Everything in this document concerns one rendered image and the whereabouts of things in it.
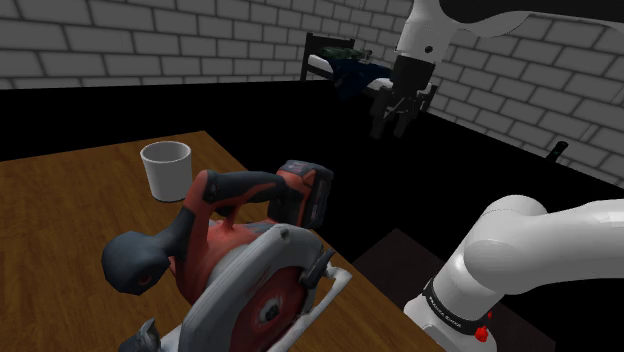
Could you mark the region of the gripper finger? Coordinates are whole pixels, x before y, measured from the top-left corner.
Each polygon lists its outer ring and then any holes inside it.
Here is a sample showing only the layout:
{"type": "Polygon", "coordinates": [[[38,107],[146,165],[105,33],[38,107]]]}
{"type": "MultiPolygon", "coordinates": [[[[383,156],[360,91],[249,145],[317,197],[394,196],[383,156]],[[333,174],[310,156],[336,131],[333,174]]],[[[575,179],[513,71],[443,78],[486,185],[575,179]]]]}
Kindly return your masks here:
{"type": "Polygon", "coordinates": [[[373,117],[370,136],[379,139],[388,119],[394,114],[398,100],[392,91],[379,91],[370,109],[373,117]]]}
{"type": "Polygon", "coordinates": [[[407,98],[401,102],[395,110],[398,121],[395,125],[394,136],[401,138],[409,124],[415,120],[421,112],[427,112],[433,97],[438,90],[438,86],[429,83],[423,92],[418,92],[414,97],[407,98]]]}

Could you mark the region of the black bed with blue blanket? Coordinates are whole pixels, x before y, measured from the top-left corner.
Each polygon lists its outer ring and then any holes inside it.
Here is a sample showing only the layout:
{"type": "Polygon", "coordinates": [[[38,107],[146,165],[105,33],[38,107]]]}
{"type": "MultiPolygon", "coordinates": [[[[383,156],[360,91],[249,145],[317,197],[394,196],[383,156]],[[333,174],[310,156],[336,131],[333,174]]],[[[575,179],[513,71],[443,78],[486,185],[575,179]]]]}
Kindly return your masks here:
{"type": "Polygon", "coordinates": [[[356,50],[354,39],[306,34],[299,78],[313,73],[333,82],[338,95],[349,99],[361,91],[391,88],[391,69],[370,61],[370,50],[356,50]]]}

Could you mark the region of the dark robot stand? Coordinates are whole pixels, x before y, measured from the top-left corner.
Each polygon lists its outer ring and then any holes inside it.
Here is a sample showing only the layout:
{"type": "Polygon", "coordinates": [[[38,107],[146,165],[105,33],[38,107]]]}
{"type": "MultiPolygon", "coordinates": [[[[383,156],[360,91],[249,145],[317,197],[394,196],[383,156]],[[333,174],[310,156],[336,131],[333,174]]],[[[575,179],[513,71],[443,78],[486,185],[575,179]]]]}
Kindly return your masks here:
{"type": "MultiPolygon", "coordinates": [[[[353,266],[397,307],[420,294],[443,261],[407,234],[395,229],[368,249],[353,266]]],[[[498,352],[555,352],[556,342],[528,321],[497,303],[491,335],[498,352]]]]}

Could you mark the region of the small black cylinder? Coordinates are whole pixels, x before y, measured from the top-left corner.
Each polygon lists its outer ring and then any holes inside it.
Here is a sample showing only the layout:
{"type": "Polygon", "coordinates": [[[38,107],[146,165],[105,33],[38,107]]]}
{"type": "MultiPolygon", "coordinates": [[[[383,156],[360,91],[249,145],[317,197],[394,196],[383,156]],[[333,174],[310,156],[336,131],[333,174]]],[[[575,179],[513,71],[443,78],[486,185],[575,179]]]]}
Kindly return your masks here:
{"type": "Polygon", "coordinates": [[[568,146],[569,144],[566,141],[558,141],[549,151],[545,159],[550,162],[556,162],[568,146]]]}

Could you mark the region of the red and grey circular saw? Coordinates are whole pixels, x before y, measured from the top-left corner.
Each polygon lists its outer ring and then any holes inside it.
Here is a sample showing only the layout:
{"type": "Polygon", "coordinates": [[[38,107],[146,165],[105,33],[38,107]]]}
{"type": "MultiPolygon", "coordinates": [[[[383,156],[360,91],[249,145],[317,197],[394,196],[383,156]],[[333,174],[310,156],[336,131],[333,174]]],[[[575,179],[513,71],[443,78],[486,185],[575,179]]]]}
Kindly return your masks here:
{"type": "Polygon", "coordinates": [[[204,170],[167,228],[112,239],[101,264],[114,289],[141,295],[171,272],[191,306],[166,335],[147,320],[118,352],[288,352],[352,278],[313,232],[333,177],[297,160],[204,170]]]}

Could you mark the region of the white cup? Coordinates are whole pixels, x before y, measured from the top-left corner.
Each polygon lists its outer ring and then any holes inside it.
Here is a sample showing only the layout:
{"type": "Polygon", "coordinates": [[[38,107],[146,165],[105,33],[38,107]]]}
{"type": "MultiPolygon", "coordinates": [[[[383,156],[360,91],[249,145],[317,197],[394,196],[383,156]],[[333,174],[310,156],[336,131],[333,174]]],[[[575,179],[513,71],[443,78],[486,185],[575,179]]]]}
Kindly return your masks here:
{"type": "Polygon", "coordinates": [[[178,141],[160,141],[140,151],[152,196],[161,202],[183,200],[192,184],[191,148],[178,141]]]}

